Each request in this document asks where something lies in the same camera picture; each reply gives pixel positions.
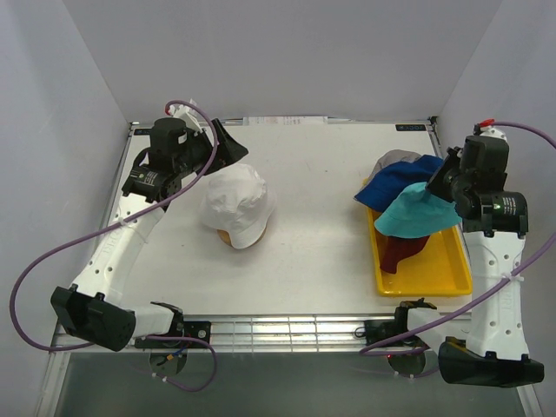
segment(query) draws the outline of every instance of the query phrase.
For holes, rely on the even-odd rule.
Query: hat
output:
[[[404,188],[387,210],[376,219],[374,227],[384,236],[414,239],[451,228],[461,218],[455,202],[445,202],[425,190],[426,182]]]
[[[415,162],[395,162],[379,171],[355,200],[371,209],[384,212],[408,185],[427,182],[442,165],[442,159],[424,155]]]
[[[377,175],[381,170],[383,170],[388,165],[392,165],[396,162],[415,162],[420,158],[420,154],[416,152],[411,152],[410,150],[392,149],[386,154],[381,156],[376,162],[373,168],[373,172],[368,177],[367,182],[370,182],[375,175]]]
[[[398,263],[411,256],[417,255],[425,248],[430,236],[418,237],[416,239],[404,239],[403,237],[389,236],[386,249],[381,258],[381,269],[389,274],[397,274]]]
[[[201,222],[228,232],[232,246],[256,243],[276,207],[276,194],[250,165],[235,163],[212,175],[200,207]]]

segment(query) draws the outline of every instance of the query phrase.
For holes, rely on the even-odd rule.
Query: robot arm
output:
[[[520,264],[525,246],[527,205],[520,193],[504,190],[509,148],[503,132],[476,126],[463,149],[448,157],[427,189],[456,202],[471,259],[473,298],[494,287]],[[544,378],[544,367],[529,359],[521,322],[518,275],[473,309],[471,327],[452,321],[419,333],[439,357],[440,373],[448,383],[517,387]],[[440,318],[436,307],[423,301],[400,306],[407,327],[415,330]]]
[[[217,119],[213,124],[218,149],[206,175],[239,161],[248,153]],[[122,188],[123,195],[113,219],[122,226],[103,237],[71,286],[56,288],[50,298],[68,334],[119,351],[132,338],[176,333],[175,327],[182,320],[179,308],[154,302],[139,308],[121,308],[129,271],[168,206],[156,208],[129,223],[123,219],[177,193],[182,178],[200,171],[211,150],[205,132],[196,129],[190,120],[166,117],[155,122],[150,131],[150,147],[137,156]]]

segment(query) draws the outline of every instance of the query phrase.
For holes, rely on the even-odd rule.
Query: black mount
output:
[[[509,147],[504,139],[468,136],[464,148],[449,148],[448,156],[427,184],[427,190],[447,202],[463,219],[464,232],[528,231],[527,202],[521,193],[504,191]]]
[[[359,329],[357,329],[355,331],[355,337],[364,337],[366,342],[365,344],[369,346],[377,341],[384,341],[385,339],[397,336],[398,334],[406,333],[407,312],[410,308],[436,309],[434,304],[425,302],[424,298],[417,301],[402,301],[400,306],[397,307],[394,312],[393,320],[365,320],[363,322],[363,332],[359,333]],[[416,346],[419,341],[420,339],[417,336],[412,336],[388,346]]]
[[[212,123],[216,129],[218,148],[205,175],[238,162],[248,154],[247,149],[229,135],[218,119]],[[195,132],[187,128],[182,119],[174,117],[158,119],[149,134],[150,147],[142,150],[134,160],[122,192],[124,196],[143,195],[147,202],[161,202],[182,188],[182,178],[193,172],[199,173],[210,158],[212,145],[204,130]],[[58,287],[50,297],[50,304],[66,333],[117,352],[129,343],[136,327],[136,317],[133,311],[104,301],[104,296],[102,293],[97,293],[95,297],[81,294],[76,285],[69,289]],[[182,335],[182,311],[169,304],[153,304],[174,312],[172,328],[165,335]],[[202,322],[201,326],[208,335],[205,339],[209,340],[210,323],[208,330],[206,323]]]
[[[216,129],[218,149],[205,175],[212,174],[241,160],[246,148],[234,140],[218,119]],[[205,130],[195,132],[182,119],[158,119],[150,130],[150,147],[143,149],[133,163],[123,195],[144,195],[147,202],[161,202],[182,188],[182,179],[199,172],[209,160],[212,145]]]
[[[76,290],[56,287],[50,297],[66,333],[115,352],[125,348],[136,328],[134,313],[103,301],[100,293],[93,298]]]
[[[210,321],[187,321],[180,308],[166,304],[164,302],[151,302],[157,306],[165,307],[174,312],[172,324],[169,331],[164,335],[167,337],[193,337],[210,343]],[[183,341],[152,341],[150,339],[137,338],[134,347],[137,349],[174,349],[177,350],[188,345],[191,349],[204,349],[198,343]]]
[[[454,337],[447,337],[440,345],[438,363],[448,384],[511,388],[536,384],[545,378],[544,365],[526,354],[520,361],[497,359],[494,352],[483,358],[467,350],[465,341]]]

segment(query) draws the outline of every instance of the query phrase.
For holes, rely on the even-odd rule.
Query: metal bracket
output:
[[[358,338],[365,338],[365,344],[367,346],[376,343],[377,341],[383,341],[389,337],[396,336],[400,332],[397,329],[396,322],[394,320],[365,320],[363,322],[363,329],[360,328],[356,330],[355,336]],[[389,347],[405,347],[413,346],[417,342],[418,338],[416,336],[405,339],[404,341],[397,341],[388,345]]]
[[[167,336],[185,336],[193,337],[196,339],[201,339],[210,343],[210,321],[184,321],[183,323],[178,323],[176,331],[179,334],[166,334]],[[136,339],[134,347],[137,349],[169,349],[177,350],[187,345],[187,342],[182,341],[152,341],[149,339]],[[188,349],[204,349],[204,347],[198,343],[189,343]]]

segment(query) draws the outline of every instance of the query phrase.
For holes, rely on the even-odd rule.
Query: purple cable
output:
[[[493,122],[492,126],[507,126],[510,128],[517,128],[517,129],[523,129],[523,130],[527,130],[531,133],[534,133],[537,136],[542,137],[544,140],[546,140],[549,144],[551,144],[555,149],[556,149],[556,141],[554,141],[548,134],[546,134],[545,132],[543,132],[542,130],[538,130],[536,128],[533,128],[531,126],[528,126],[526,124],[522,124],[522,123],[515,123],[515,122]],[[550,236],[550,238],[545,242],[544,245],[542,245],[541,248],[539,248],[529,259],[527,259],[526,261],[522,262],[521,265],[519,265],[516,269],[514,269],[512,271],[512,276],[515,275],[519,275],[524,269],[528,268],[529,266],[531,266],[535,261],[537,261],[554,243],[556,242],[556,233],[554,233],[552,236]],[[383,341],[377,341],[376,343],[373,343],[372,345],[369,345],[367,347],[364,347],[362,350],[359,351],[359,354],[362,354],[364,356],[383,356],[383,355],[389,355],[392,354],[390,352],[388,352],[387,350],[383,350],[383,351],[374,351],[374,352],[369,352],[370,350],[376,349],[376,348],[383,348],[386,345],[389,345],[391,343],[397,342],[397,341],[402,341],[404,339],[406,339],[407,337],[411,337],[411,336],[415,336],[418,333],[422,333],[422,332],[426,332],[427,330],[430,330],[431,328],[435,328],[436,326],[439,326],[440,324],[444,324],[447,321],[450,321],[464,313],[466,313],[467,311],[469,311],[471,308],[478,306],[479,304],[481,304],[484,300],[486,300],[487,298],[491,297],[492,295],[494,295],[496,292],[500,291],[504,286],[506,286],[508,283],[510,282],[510,280],[508,278],[502,278],[500,280],[500,282],[498,284],[496,284],[494,287],[490,288],[488,291],[486,291],[484,294],[480,295],[479,297],[477,297],[475,300],[469,302],[468,304],[466,304],[465,306],[463,306],[462,308],[457,309],[456,311],[445,315],[444,317],[440,318],[439,320],[435,320],[435,321],[431,321],[430,323],[424,325],[424,326],[420,326],[419,328],[415,328],[413,330],[410,330],[406,333],[402,333],[402,334],[398,334],[396,336],[393,337],[389,337]],[[406,351],[406,354],[411,354],[413,351],[409,350]]]
[[[208,126],[210,127],[210,131],[212,132],[212,136],[213,136],[213,148],[212,148],[212,152],[210,154],[210,158],[208,159],[207,163],[205,164],[204,167],[202,167],[201,171],[199,172],[199,174],[188,184],[186,185],[183,189],[181,189],[180,191],[178,191],[177,193],[175,193],[174,195],[171,195],[170,197],[168,197],[165,200],[162,200],[161,202],[158,202],[157,204],[154,204],[150,207],[147,207],[141,211],[138,211],[137,213],[126,217],[125,219],[123,219],[123,222],[129,223],[134,221],[135,219],[141,217],[142,215],[146,215],[147,213],[150,213],[153,210],[156,210],[160,207],[166,206],[168,205],[170,202],[172,202],[173,200],[175,200],[177,197],[179,197],[180,195],[182,195],[183,193],[185,193],[186,191],[190,190],[195,184],[197,184],[199,182],[199,180],[201,180],[202,176],[205,174],[205,172],[207,172],[207,170],[209,170],[210,164],[214,161],[215,157],[216,157],[216,150],[218,148],[218,138],[217,138],[217,134],[216,134],[216,129],[215,129],[215,125],[210,121],[209,116],[207,116],[207,114],[202,111],[201,109],[199,109],[197,106],[195,106],[194,104],[191,103],[187,103],[187,102],[182,102],[182,101],[173,101],[171,103],[180,103],[183,104],[184,106],[188,106],[191,109],[193,109],[194,111],[196,111],[197,113],[199,113],[199,115],[201,115],[201,117],[203,119],[205,119],[205,122],[207,122]],[[47,352],[66,352],[69,350],[74,350],[74,349],[80,349],[80,348],[86,348],[88,346],[92,346],[93,343],[83,343],[81,345],[75,345],[75,346],[66,346],[66,347],[50,347],[50,346],[46,346],[46,345],[41,345],[40,343],[37,343],[35,341],[33,341],[22,329],[21,325],[19,324],[19,320],[17,319],[17,314],[16,314],[16,297],[17,297],[17,291],[19,290],[19,288],[21,287],[21,284],[23,282],[23,280],[25,279],[25,277],[29,274],[29,272],[31,272],[31,270],[38,265],[39,263],[41,263],[42,261],[44,261],[47,258],[50,258],[52,255],[57,254],[58,252],[65,250],[67,248],[71,248],[72,246],[78,245],[79,243],[83,243],[88,241],[89,239],[93,239],[97,236],[103,235],[105,233],[111,232],[112,230],[116,230],[117,228],[120,228],[122,226],[122,224],[120,222],[114,223],[109,225],[106,228],[101,228],[100,230],[93,232],[93,233],[89,233],[88,235],[85,235],[83,237],[80,237],[78,239],[75,239],[71,242],[67,242],[64,243],[63,245],[58,246],[57,248],[53,248],[51,250],[49,250],[48,252],[46,252],[45,254],[40,255],[38,258],[36,258],[17,278],[16,283],[14,284],[13,289],[11,290],[11,294],[10,294],[10,318],[11,318],[11,322],[14,325],[14,329],[17,331],[17,334],[19,334],[19,336],[29,345],[31,345],[32,347],[39,349],[39,350],[44,350]]]
[[[196,339],[193,337],[164,337],[164,336],[154,336],[154,335],[147,336],[147,339],[152,341],[188,341],[193,343],[199,343],[200,345],[207,348],[210,351],[210,354],[212,355],[212,359],[213,359],[212,373],[210,374],[209,378],[199,387],[195,387],[195,388],[187,387],[178,381],[171,380],[167,376],[155,372],[154,374],[157,377],[161,379],[166,378],[166,382],[169,382],[173,386],[178,387],[183,391],[187,391],[188,393],[198,393],[199,391],[202,391],[203,389],[208,387],[212,383],[212,381],[215,380],[216,371],[218,370],[218,358],[216,357],[215,349],[212,346],[210,346],[206,341],[202,341],[201,339]],[[137,369],[137,371],[143,374],[153,374],[153,373],[147,373],[146,371],[141,371],[139,369]]]
[[[552,139],[549,135],[547,135],[542,130],[538,130],[532,126],[528,126],[522,123],[515,123],[515,122],[493,122],[492,126],[507,126],[508,128],[517,128],[527,130],[528,132],[534,133],[537,136],[542,137],[545,141],[550,143],[553,148],[556,149],[556,141]]]

